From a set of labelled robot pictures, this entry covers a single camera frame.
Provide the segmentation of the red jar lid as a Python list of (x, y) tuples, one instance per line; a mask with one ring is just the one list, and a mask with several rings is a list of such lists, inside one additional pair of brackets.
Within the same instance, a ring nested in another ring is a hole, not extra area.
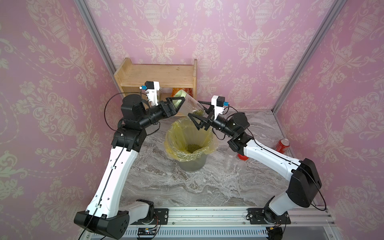
[(242, 161), (247, 161), (249, 159), (249, 157), (247, 156), (244, 156), (244, 155), (241, 155), (241, 154), (238, 154), (238, 158)]

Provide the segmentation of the jar with green lid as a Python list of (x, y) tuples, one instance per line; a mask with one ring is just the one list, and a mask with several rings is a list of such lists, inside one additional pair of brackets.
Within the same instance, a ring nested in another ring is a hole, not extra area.
[(185, 114), (183, 117), (187, 117), (188, 113), (193, 113), (200, 116), (203, 116), (205, 114), (202, 105), (199, 104), (197, 100), (195, 100), (189, 95), (186, 95), (185, 99), (186, 100), (181, 108), (181, 110)]

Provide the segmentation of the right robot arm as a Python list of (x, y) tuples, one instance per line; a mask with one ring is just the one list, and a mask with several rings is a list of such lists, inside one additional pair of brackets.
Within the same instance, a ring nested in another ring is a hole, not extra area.
[(232, 151), (264, 164), (289, 181), (288, 189), (272, 197), (264, 206), (261, 214), (267, 223), (275, 224), (280, 216), (296, 207), (311, 206), (322, 187), (312, 160), (291, 158), (261, 144), (248, 129), (250, 123), (245, 113), (236, 112), (226, 119), (222, 114), (216, 113), (214, 106), (204, 108), (204, 112), (206, 117), (188, 114), (198, 130), (213, 129), (222, 132), (230, 137), (228, 144)]

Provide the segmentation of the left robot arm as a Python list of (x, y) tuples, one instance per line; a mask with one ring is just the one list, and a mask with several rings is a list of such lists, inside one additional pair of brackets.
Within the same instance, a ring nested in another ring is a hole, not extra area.
[(137, 221), (152, 222), (155, 217), (154, 203), (138, 199), (127, 210), (120, 210), (122, 191), (148, 135), (146, 129), (162, 119), (175, 116), (184, 102), (184, 97), (173, 97), (145, 108), (145, 101), (140, 94), (123, 98), (123, 118), (114, 133), (110, 157), (100, 185), (86, 210), (77, 212), (74, 218), (74, 223), (84, 232), (119, 240), (129, 225)]

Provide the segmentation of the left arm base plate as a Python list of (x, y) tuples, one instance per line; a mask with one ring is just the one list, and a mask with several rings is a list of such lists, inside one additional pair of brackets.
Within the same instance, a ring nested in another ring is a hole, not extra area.
[(167, 225), (169, 219), (169, 209), (168, 208), (156, 208), (154, 209), (154, 216), (151, 221), (137, 220), (136, 222), (131, 223), (130, 225)]

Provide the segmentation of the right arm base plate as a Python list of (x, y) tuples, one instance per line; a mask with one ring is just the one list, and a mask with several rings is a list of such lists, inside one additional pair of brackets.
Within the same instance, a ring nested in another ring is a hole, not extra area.
[(271, 210), (264, 210), (263, 208), (248, 208), (246, 220), (250, 221), (251, 225), (291, 224), (291, 220), (287, 212), (278, 216)]

